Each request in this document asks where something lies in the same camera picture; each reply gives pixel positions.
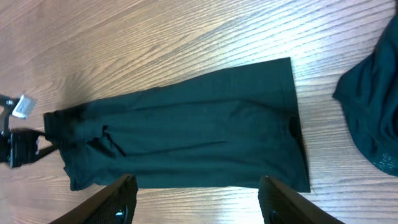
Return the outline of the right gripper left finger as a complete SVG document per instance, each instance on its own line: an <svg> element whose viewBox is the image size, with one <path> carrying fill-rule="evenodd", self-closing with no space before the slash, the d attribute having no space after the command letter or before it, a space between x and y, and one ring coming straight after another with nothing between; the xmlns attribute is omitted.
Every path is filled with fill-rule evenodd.
<svg viewBox="0 0 398 224"><path fill-rule="evenodd" d="M138 186L133 175L123 175L50 224L131 224Z"/></svg>

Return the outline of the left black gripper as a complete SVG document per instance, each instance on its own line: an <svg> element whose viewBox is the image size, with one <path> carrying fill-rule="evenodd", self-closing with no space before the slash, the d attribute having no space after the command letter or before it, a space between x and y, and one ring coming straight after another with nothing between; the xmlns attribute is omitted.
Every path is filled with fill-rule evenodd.
<svg viewBox="0 0 398 224"><path fill-rule="evenodd" d="M1 133L1 163L10 168L31 164L58 149L51 145L38 150L38 140L45 134L32 129L17 129Z"/></svg>

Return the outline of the black t-shirt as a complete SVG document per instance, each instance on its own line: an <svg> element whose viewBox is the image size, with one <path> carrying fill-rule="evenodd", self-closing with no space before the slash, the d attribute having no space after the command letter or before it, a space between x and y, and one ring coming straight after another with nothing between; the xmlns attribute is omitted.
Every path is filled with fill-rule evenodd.
<svg viewBox="0 0 398 224"><path fill-rule="evenodd" d="M44 130L73 191L124 174L144 189L256 188L271 176L310 191L289 58L46 113Z"/></svg>

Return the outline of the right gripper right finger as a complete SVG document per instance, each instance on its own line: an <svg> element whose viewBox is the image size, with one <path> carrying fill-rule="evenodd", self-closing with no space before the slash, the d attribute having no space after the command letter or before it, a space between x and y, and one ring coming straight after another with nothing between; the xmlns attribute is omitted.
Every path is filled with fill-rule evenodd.
<svg viewBox="0 0 398 224"><path fill-rule="evenodd" d="M258 200L265 224L342 224L273 177L261 177Z"/></svg>

